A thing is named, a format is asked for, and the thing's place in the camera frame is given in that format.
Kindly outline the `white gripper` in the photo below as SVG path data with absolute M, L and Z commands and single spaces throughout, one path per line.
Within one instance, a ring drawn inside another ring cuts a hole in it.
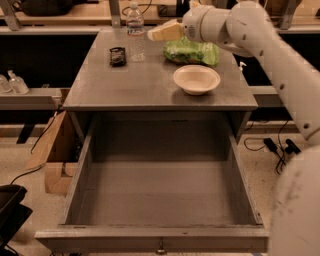
M 185 36 L 190 41 L 213 42 L 214 6 L 199 5 L 192 7 L 182 19 L 171 19 L 147 32 L 151 41 L 174 41 Z

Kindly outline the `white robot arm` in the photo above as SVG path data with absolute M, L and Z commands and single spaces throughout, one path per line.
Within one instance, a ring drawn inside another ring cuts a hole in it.
M 320 256 L 320 72 L 288 45 L 252 0 L 231 9 L 196 4 L 180 22 L 151 29 L 152 41 L 212 42 L 252 56 L 308 147 L 287 163 L 275 190 L 268 256 Z

